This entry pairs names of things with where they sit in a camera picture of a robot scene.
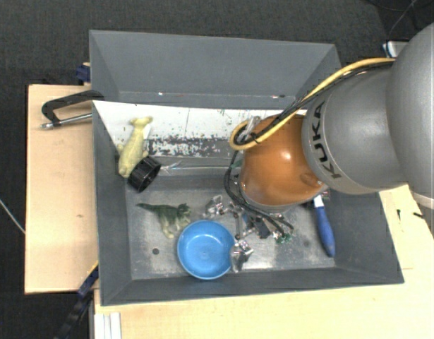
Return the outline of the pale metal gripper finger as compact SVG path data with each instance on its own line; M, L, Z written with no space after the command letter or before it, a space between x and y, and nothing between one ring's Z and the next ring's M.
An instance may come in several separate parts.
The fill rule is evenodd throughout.
M205 204L205 217L207 218L215 218L220 215L226 214L228 208L224 205L222 195L213 196L206 204Z
M232 271L234 273L239 273L253 252L253 248L246 241L236 242L231 247Z

